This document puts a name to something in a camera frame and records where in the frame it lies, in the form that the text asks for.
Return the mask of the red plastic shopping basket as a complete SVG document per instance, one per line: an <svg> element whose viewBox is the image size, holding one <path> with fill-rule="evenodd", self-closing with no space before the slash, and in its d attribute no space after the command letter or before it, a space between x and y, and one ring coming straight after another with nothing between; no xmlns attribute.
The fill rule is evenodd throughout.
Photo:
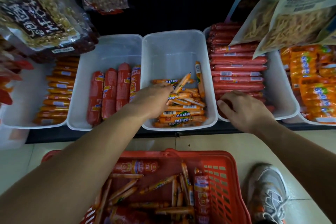
<svg viewBox="0 0 336 224"><path fill-rule="evenodd" d="M177 167L182 171L185 199L195 207L194 170L200 169L209 176L210 183L210 224L252 224L242 199L237 166L234 158L226 151L124 151L123 159L158 159L167 165L168 171ZM92 219L88 209L79 224Z"/></svg>

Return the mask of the grey sneaker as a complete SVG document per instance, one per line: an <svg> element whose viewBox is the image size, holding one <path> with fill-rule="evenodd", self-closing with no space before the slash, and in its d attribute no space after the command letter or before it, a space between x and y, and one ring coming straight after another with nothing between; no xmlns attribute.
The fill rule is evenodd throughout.
<svg viewBox="0 0 336 224"><path fill-rule="evenodd" d="M247 182L247 209L252 224L286 224L288 189L278 168L262 163L252 170Z"/></svg>

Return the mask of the clear bag of snack sticks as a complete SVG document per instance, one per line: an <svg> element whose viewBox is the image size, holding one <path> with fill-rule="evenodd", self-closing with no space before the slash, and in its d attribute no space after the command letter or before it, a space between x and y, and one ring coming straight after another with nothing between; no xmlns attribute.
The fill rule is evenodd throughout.
<svg viewBox="0 0 336 224"><path fill-rule="evenodd" d="M317 43L319 33L335 15L336 0L279 0L253 58L284 47Z"/></svg>
<svg viewBox="0 0 336 224"><path fill-rule="evenodd" d="M260 0L229 45L260 42L269 31L278 2L279 0Z"/></svg>

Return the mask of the pile of thin orange sausages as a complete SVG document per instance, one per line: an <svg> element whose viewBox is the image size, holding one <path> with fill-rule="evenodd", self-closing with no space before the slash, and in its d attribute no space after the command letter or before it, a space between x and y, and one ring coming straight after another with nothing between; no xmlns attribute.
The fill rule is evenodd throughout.
<svg viewBox="0 0 336 224"><path fill-rule="evenodd" d="M195 61L196 79L190 78L182 91L170 93L168 109L153 120L154 128L199 127L206 120L206 91L200 61ZM168 83L175 88L182 79L154 79L152 84Z"/></svg>
<svg viewBox="0 0 336 224"><path fill-rule="evenodd" d="M101 188L85 224L194 224L195 207L183 189L177 167L149 174L113 174Z"/></svg>

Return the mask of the row of orange sausages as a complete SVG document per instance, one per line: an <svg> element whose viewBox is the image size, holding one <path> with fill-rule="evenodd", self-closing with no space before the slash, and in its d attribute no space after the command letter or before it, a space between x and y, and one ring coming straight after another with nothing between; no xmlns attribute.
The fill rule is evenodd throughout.
<svg viewBox="0 0 336 224"><path fill-rule="evenodd" d="M79 56L60 57L46 75L44 100L33 120L35 125L60 125L66 121L77 75Z"/></svg>

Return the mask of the red snack packets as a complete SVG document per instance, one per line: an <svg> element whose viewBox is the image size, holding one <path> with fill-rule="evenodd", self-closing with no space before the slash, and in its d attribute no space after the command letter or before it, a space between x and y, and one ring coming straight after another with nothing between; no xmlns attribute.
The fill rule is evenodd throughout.
<svg viewBox="0 0 336 224"><path fill-rule="evenodd" d="M0 35L0 107L12 105L13 81L22 81L21 72L33 69L27 55Z"/></svg>

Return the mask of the person's right hand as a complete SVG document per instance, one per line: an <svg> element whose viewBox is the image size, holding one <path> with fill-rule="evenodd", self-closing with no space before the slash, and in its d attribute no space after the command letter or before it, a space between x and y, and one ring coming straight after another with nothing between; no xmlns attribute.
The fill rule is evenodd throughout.
<svg viewBox="0 0 336 224"><path fill-rule="evenodd" d="M219 100L227 102L236 111L233 126L243 133L256 134L264 126L276 123L273 114L260 100L244 92L233 90Z"/></svg>

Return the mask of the large clear peanut bag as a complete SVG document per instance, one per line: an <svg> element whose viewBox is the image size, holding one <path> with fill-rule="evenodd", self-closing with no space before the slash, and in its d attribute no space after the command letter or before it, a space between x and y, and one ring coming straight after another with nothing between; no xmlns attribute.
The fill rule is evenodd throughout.
<svg viewBox="0 0 336 224"><path fill-rule="evenodd" d="M0 35L40 64L78 57L99 43L76 0L0 0Z"/></svg>

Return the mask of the person's left hand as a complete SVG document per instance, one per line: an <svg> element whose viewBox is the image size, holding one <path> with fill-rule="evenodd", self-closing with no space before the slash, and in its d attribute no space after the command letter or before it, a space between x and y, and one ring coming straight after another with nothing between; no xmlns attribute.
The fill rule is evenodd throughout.
<svg viewBox="0 0 336 224"><path fill-rule="evenodd" d="M159 103L157 91L156 84L138 91L133 101L128 104L131 113L144 122L157 118L166 111L168 106Z"/></svg>

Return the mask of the thick red sausage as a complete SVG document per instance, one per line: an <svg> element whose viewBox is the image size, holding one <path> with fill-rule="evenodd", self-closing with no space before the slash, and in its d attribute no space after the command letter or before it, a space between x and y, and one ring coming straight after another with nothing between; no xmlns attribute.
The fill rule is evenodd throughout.
<svg viewBox="0 0 336 224"><path fill-rule="evenodd" d="M148 159L134 159L134 160L120 160L113 170L113 174L149 174L155 173L159 169L159 162L157 160Z"/></svg>
<svg viewBox="0 0 336 224"><path fill-rule="evenodd" d="M129 103L131 83L131 67L128 63L122 63L118 68L116 111Z"/></svg>
<svg viewBox="0 0 336 224"><path fill-rule="evenodd" d="M210 224L210 183L209 176L198 168L194 170L194 200L197 224Z"/></svg>
<svg viewBox="0 0 336 224"><path fill-rule="evenodd" d="M118 72L114 68L109 68L105 73L101 110L103 120L116 112L117 76Z"/></svg>
<svg viewBox="0 0 336 224"><path fill-rule="evenodd" d="M90 80L89 101L87 106L86 121L91 127L101 123L101 110L103 100L104 74L95 71Z"/></svg>
<svg viewBox="0 0 336 224"><path fill-rule="evenodd" d="M131 71L130 95L129 102L133 101L141 84L141 65L136 65Z"/></svg>

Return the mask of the stack of long red sausages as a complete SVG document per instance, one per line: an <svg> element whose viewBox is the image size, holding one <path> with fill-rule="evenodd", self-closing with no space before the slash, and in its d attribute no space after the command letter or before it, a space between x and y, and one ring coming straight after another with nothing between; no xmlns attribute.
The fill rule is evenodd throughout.
<svg viewBox="0 0 336 224"><path fill-rule="evenodd" d="M225 93L237 90L274 112L265 78L269 58L266 54L253 58L259 41L229 45L239 28L237 23L216 23L204 30L215 98L220 100Z"/></svg>

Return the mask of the person's left forearm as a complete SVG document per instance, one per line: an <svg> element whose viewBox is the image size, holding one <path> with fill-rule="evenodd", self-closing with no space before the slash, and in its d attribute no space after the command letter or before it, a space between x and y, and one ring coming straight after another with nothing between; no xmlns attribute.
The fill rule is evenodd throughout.
<svg viewBox="0 0 336 224"><path fill-rule="evenodd" d="M0 224L79 224L149 116L134 100L40 164L0 196Z"/></svg>

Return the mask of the person's right forearm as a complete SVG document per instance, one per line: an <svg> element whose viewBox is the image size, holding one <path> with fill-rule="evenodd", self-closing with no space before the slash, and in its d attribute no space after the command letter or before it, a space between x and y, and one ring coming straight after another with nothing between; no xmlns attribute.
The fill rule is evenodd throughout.
<svg viewBox="0 0 336 224"><path fill-rule="evenodd" d="M336 154L300 136L275 120L252 126L297 179L332 224L336 224Z"/></svg>

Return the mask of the translucent plastic box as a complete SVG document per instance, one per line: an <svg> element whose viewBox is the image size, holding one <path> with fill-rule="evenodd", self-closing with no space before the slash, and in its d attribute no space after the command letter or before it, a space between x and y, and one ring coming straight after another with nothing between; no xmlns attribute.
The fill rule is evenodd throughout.
<svg viewBox="0 0 336 224"><path fill-rule="evenodd" d="M0 124L0 151L18 149L28 138L29 129L9 128Z"/></svg>

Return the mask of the thin orange sausage stick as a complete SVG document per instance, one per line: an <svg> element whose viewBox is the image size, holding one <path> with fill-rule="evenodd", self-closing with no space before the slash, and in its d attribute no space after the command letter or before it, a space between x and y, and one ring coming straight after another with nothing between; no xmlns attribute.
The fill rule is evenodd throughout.
<svg viewBox="0 0 336 224"><path fill-rule="evenodd" d="M183 87L185 86L185 84L187 84L188 81L190 80L190 78L191 78L191 73L187 73L182 78L182 80L179 82L179 84L174 88L172 93L177 94L177 93L181 92Z"/></svg>

